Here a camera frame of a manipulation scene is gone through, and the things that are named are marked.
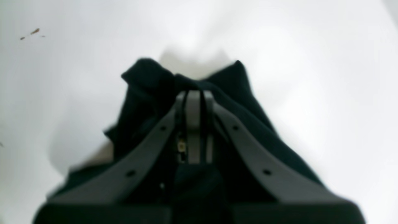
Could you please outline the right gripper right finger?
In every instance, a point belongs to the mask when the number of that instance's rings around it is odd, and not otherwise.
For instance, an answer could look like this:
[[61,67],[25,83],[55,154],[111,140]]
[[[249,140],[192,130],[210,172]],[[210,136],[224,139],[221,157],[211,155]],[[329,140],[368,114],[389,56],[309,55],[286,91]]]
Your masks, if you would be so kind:
[[263,147],[210,91],[206,162],[219,166],[234,224],[364,224],[357,205],[294,171]]

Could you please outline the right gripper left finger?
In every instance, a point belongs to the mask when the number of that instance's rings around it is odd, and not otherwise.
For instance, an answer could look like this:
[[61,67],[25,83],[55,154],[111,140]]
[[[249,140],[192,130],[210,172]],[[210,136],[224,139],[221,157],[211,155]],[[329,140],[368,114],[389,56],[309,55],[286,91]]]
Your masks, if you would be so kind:
[[131,153],[97,177],[53,196],[40,208],[35,224],[171,224],[168,205],[121,205],[155,166],[177,132],[178,163],[201,163],[201,93],[183,91],[170,111]]

